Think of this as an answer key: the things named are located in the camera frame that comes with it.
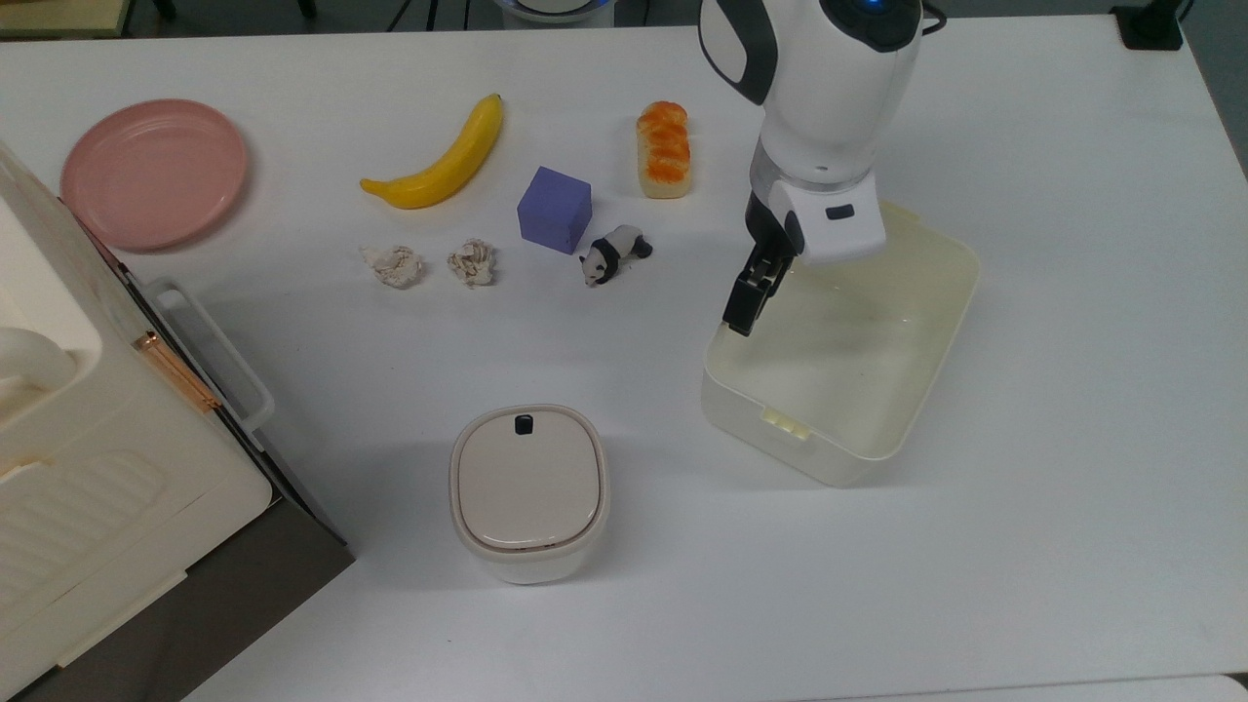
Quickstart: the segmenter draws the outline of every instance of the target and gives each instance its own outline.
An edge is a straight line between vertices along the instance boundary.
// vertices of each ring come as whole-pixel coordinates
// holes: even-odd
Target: small trash can
[[[503,29],[615,26],[615,0],[494,0]]]
[[[495,410],[459,435],[451,513],[463,545],[517,585],[572,575],[610,507],[598,432],[558,405]]]

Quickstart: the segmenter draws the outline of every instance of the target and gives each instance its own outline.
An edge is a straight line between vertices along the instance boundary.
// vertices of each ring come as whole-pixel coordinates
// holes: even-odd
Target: pink plate
[[[61,197],[105,244],[150,251],[212,229],[246,175],[247,147],[225,115],[191,100],[152,100],[79,139]]]

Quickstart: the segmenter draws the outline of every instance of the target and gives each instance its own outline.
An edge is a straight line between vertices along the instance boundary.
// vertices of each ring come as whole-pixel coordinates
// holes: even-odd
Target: rose gold latch
[[[173,387],[201,412],[208,412],[221,406],[221,401],[212,395],[212,390],[200,380],[200,376],[195,375],[195,371],[186,367],[182,358],[161,337],[156,336],[156,332],[149,331],[145,336],[139,337],[135,341],[135,349],[142,352],[152,367],[173,383]]]

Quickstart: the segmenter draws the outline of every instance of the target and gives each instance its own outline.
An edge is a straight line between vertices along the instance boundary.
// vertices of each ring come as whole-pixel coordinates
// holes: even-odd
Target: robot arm
[[[715,71],[763,105],[746,229],[755,241],[724,321],[749,335],[794,257],[884,247],[871,164],[919,51],[920,0],[703,0]]]

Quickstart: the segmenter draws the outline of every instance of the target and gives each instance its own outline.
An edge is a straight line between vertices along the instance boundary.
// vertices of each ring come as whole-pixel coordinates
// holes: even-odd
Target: white plastic bin
[[[881,211],[882,254],[794,262],[753,334],[721,325],[706,351],[706,418],[835,487],[901,448],[980,276],[963,244]]]

